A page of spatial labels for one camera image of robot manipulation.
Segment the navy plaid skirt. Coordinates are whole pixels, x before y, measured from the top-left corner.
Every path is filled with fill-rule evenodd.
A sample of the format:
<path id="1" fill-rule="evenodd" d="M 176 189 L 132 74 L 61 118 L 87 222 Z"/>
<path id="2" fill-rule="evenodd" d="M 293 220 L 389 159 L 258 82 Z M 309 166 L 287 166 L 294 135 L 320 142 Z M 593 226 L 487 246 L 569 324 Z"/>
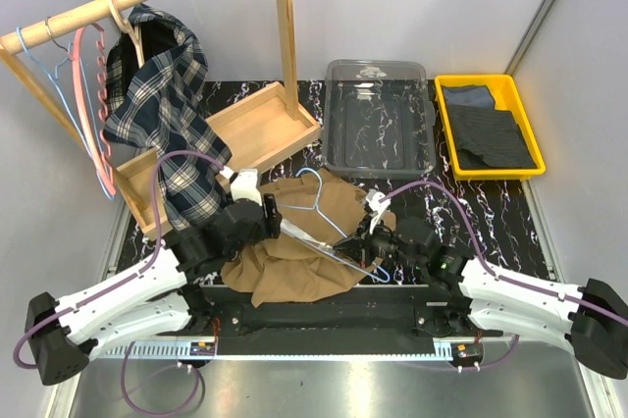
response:
<path id="1" fill-rule="evenodd" d="M 226 205 L 217 169 L 232 157 L 229 146 L 201 116 L 207 60 L 196 35 L 175 16 L 146 4 L 129 16 L 141 32 L 144 62 L 124 34 L 107 57 L 108 141 L 152 149 L 168 160 L 158 172 L 168 220 L 176 231 L 203 224 Z"/>

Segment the tan brown garment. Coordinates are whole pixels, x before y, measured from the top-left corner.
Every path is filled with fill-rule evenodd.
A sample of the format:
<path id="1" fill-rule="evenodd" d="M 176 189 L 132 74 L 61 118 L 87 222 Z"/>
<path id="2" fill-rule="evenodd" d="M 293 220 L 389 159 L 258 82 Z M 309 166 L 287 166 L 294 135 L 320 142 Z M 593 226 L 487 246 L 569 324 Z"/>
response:
<path id="1" fill-rule="evenodd" d="M 366 215 L 362 201 L 366 191 L 321 169 L 320 198 L 322 211 L 345 233 L 351 235 Z M 342 239 L 332 227 L 313 212 L 286 210 L 280 203 L 309 206 L 316 195 L 318 181 L 304 173 L 297 178 L 283 178 L 260 187 L 263 194 L 275 196 L 279 212 L 320 241 L 334 244 Z M 266 239 L 246 246 L 237 260 L 226 263 L 221 271 L 229 288 L 249 293 L 251 303 L 313 302 L 352 289 L 365 275 L 325 257 L 289 235 Z"/>

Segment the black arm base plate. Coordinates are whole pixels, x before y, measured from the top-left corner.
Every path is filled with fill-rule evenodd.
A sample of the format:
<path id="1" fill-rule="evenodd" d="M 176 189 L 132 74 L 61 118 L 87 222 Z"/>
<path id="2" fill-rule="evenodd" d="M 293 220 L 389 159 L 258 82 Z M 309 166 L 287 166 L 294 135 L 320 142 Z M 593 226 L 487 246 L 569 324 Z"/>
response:
<path id="1" fill-rule="evenodd" d="M 220 337 L 242 337 L 264 330 L 332 330 L 404 335 L 476 338 L 476 327 L 464 319 L 464 300 L 452 300 L 432 287 L 357 286 L 310 303 L 263 303 L 255 307 L 249 293 L 225 286 L 201 288 L 206 311 Z"/>

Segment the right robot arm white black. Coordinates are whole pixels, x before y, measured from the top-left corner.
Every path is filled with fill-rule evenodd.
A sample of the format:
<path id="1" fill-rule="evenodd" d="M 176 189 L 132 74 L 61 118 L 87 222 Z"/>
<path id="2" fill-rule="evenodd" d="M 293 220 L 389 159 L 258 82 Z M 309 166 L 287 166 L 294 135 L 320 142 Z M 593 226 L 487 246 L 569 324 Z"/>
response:
<path id="1" fill-rule="evenodd" d="M 626 379 L 627 303 L 610 284 L 562 284 L 484 263 L 442 244 L 412 219 L 390 229 L 365 218 L 355 235 L 360 263 L 405 263 L 418 269 L 424 284 L 447 295 L 452 306 L 445 323 L 455 335 L 477 329 L 542 341 L 600 375 Z"/>

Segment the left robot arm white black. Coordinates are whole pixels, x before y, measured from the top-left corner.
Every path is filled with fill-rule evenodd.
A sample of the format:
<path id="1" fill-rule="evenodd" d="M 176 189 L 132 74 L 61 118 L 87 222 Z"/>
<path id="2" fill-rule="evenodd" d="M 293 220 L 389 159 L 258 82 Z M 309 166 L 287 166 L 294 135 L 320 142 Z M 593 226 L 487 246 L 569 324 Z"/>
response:
<path id="1" fill-rule="evenodd" d="M 204 334 L 212 312 L 201 284 L 245 247 L 278 237 L 281 221 L 274 195 L 240 199 L 200 227 L 168 233 L 152 256 L 95 286 L 59 298 L 48 292 L 33 297 L 25 324 L 30 368 L 53 386 L 133 340 Z"/>

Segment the light wooden hanger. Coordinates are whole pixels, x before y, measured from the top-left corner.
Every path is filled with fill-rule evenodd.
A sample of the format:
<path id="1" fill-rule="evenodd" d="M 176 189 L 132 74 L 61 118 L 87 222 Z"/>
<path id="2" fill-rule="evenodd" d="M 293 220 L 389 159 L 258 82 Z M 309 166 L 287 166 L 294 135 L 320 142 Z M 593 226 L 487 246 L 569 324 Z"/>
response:
<path id="1" fill-rule="evenodd" d="M 133 26 L 128 19 L 124 18 L 117 8 L 114 0 L 106 0 L 106 2 L 109 12 L 120 31 L 125 33 L 131 39 L 137 64 L 141 68 L 145 63 L 145 59 L 141 42 L 140 26 Z"/>

